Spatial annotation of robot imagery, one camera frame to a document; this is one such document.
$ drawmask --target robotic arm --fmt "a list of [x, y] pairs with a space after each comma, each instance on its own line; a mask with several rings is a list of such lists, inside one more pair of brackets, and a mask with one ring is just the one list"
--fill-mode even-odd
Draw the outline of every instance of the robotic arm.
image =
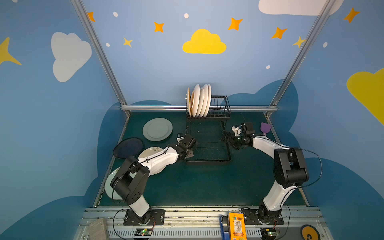
[[257, 211], [261, 224], [273, 223], [274, 219], [283, 222], [281, 207], [290, 194], [309, 180], [309, 173], [303, 152], [299, 148], [278, 144], [266, 136], [255, 136], [251, 122], [232, 127], [234, 136], [227, 134], [226, 140], [236, 149], [252, 146], [273, 158], [275, 182], [268, 195], [264, 197]]
[[111, 181], [111, 187], [130, 206], [139, 224], [146, 225], [151, 216], [152, 209], [142, 195], [148, 177], [158, 174], [169, 164], [185, 159], [187, 151], [196, 143], [191, 135], [186, 134], [177, 144], [166, 147], [162, 152], [139, 159], [129, 157], [124, 161]]

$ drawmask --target green table surface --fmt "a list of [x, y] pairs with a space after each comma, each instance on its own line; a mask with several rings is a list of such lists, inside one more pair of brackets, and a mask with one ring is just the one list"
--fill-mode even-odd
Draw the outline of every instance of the green table surface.
[[[263, 113], [232, 113], [227, 121], [226, 131], [245, 121], [251, 121], [260, 132], [260, 124], [267, 123]], [[152, 142], [142, 133], [144, 124], [153, 118], [166, 118], [173, 125], [172, 134], [165, 140]], [[144, 142], [144, 149], [149, 147], [165, 148], [176, 143], [178, 133], [186, 128], [185, 112], [134, 112], [132, 113], [123, 140], [139, 137]], [[267, 137], [275, 140], [272, 132]], [[162, 172], [149, 177], [144, 197], [151, 206], [230, 206], [259, 205], [271, 189], [273, 177], [273, 159], [260, 150], [246, 147], [242, 150], [230, 148], [232, 160], [222, 165], [190, 165], [178, 161], [168, 165]], [[112, 171], [124, 162], [115, 159]], [[288, 200], [288, 205], [304, 205], [298, 190]], [[99, 202], [100, 206], [125, 206], [115, 204], [105, 192]]]

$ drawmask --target white plate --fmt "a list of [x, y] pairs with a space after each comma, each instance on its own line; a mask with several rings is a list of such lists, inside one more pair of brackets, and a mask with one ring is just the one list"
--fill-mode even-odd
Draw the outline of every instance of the white plate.
[[192, 117], [196, 116], [197, 108], [199, 107], [199, 99], [200, 99], [200, 85], [196, 84], [191, 96]]
[[152, 154], [155, 154], [155, 153], [160, 152], [160, 151], [163, 151], [163, 149], [161, 147], [150, 147], [150, 148], [147, 148], [146, 150], [142, 151], [138, 158], [148, 157], [148, 156], [151, 156]]
[[208, 85], [203, 86], [204, 89], [204, 101], [203, 101], [203, 106], [201, 107], [201, 112], [199, 114], [199, 117], [202, 117], [205, 114], [205, 110], [207, 108], [207, 103], [208, 103], [208, 94], [209, 94], [209, 89]]
[[196, 117], [200, 115], [201, 109], [203, 107], [204, 103], [204, 89], [200, 88], [200, 99], [199, 99], [199, 106], [197, 108]]
[[[115, 174], [118, 172], [120, 168], [116, 168], [114, 171], [111, 172], [111, 174], [107, 177], [107, 180], [105, 181], [105, 193], [112, 198], [112, 187], [111, 187], [111, 182], [112, 179], [115, 177]], [[121, 200], [122, 197], [120, 197], [116, 191], [113, 193], [113, 199], [114, 200]]]
[[172, 123], [165, 118], [149, 120], [143, 127], [143, 135], [150, 141], [161, 141], [172, 133]]
[[209, 111], [209, 107], [211, 106], [211, 96], [212, 96], [212, 89], [211, 84], [208, 84], [208, 101], [207, 101], [207, 108], [205, 109], [205, 113], [203, 117], [206, 117]]
[[185, 98], [185, 100], [187, 101], [187, 110], [188, 110], [189, 116], [192, 116], [192, 113], [191, 113], [191, 99], [190, 99], [189, 88], [187, 90], [187, 97]]

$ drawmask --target wall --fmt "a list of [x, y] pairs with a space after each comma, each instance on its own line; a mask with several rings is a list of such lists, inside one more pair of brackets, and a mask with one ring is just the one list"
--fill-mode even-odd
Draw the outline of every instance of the wall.
[[[352, 8], [360, 12], [354, 18]], [[369, 238], [382, 239], [383, 8], [380, 0], [345, 0], [271, 116], [284, 144], [322, 157], [322, 178], [304, 191], [310, 204], [320, 207], [334, 239], [360, 239], [356, 226], [375, 226]], [[305, 156], [312, 182], [319, 163], [316, 156]]]
[[285, 77], [325, 0], [83, 2], [128, 104], [185, 104], [210, 83], [232, 105], [269, 105], [278, 84], [252, 95]]
[[0, 29], [0, 239], [72, 239], [126, 117], [69, 0], [4, 0]]

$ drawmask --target white cloud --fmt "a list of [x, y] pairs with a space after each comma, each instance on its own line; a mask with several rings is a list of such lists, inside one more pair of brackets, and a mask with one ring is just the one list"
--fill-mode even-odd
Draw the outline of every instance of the white cloud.
[[[331, 9], [335, 13], [344, 0], [336, 0]], [[259, 10], [266, 14], [289, 14], [317, 16], [326, 0], [260, 0]]]
[[51, 47], [56, 61], [53, 74], [60, 82], [68, 81], [92, 55], [91, 45], [76, 34], [56, 32], [52, 35]]

